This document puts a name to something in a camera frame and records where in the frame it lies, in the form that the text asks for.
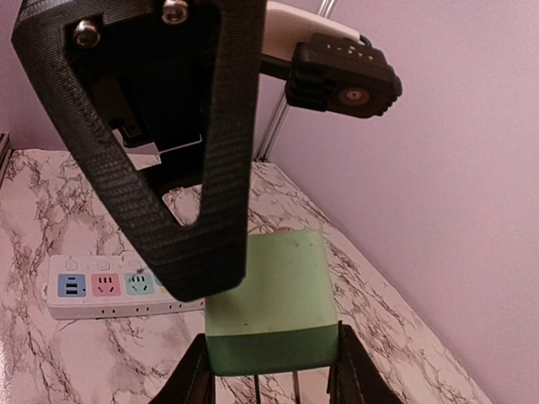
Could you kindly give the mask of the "white pastel power strip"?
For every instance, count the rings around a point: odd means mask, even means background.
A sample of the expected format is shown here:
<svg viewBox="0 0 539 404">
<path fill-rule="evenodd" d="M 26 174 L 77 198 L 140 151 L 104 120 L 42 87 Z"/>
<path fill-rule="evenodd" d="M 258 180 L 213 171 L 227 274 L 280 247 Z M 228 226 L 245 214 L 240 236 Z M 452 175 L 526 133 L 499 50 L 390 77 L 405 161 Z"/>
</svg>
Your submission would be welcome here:
<svg viewBox="0 0 539 404">
<path fill-rule="evenodd" d="M 56 320 L 155 316 L 202 311 L 203 300 L 181 302 L 135 253 L 53 255 L 43 297 Z"/>
</svg>

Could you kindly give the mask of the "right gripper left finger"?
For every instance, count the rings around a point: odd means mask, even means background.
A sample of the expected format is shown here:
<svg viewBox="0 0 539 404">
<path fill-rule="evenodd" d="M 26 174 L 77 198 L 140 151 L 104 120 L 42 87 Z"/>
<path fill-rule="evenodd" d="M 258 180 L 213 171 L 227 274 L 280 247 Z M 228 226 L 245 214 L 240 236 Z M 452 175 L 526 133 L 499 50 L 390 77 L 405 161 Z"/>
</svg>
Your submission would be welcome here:
<svg viewBox="0 0 539 404">
<path fill-rule="evenodd" d="M 204 334 L 198 334 L 150 404 L 214 404 L 215 376 Z"/>
</svg>

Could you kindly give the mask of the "green plug adapter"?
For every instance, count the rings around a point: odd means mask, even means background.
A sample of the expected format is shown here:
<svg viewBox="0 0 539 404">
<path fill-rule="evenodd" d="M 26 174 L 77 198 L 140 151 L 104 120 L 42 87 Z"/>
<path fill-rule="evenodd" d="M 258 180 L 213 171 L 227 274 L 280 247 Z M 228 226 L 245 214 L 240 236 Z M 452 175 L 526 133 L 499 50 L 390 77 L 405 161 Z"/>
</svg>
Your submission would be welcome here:
<svg viewBox="0 0 539 404">
<path fill-rule="evenodd" d="M 205 300 L 205 340 L 217 376 L 334 364 L 339 320 L 323 236 L 317 231 L 250 236 L 243 282 Z"/>
</svg>

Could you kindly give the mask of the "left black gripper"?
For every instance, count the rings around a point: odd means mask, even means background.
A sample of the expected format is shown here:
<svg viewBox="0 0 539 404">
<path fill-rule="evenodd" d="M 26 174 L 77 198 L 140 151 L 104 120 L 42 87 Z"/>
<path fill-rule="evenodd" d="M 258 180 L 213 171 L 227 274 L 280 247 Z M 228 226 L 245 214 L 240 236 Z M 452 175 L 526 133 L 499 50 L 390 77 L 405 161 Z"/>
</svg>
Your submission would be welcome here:
<svg viewBox="0 0 539 404">
<path fill-rule="evenodd" d="M 96 195 L 177 300 L 238 286 L 266 4 L 24 1 L 12 43 Z"/>
</svg>

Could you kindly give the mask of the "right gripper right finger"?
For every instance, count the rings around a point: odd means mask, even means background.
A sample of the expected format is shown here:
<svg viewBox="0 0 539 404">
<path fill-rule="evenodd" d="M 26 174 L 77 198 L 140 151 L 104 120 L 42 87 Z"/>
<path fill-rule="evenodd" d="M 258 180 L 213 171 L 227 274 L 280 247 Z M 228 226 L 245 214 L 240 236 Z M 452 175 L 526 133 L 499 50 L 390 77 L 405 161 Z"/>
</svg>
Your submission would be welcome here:
<svg viewBox="0 0 539 404">
<path fill-rule="evenodd" d="M 330 404 L 403 404 L 382 378 L 350 325 L 339 324 L 339 351 L 329 368 Z"/>
</svg>

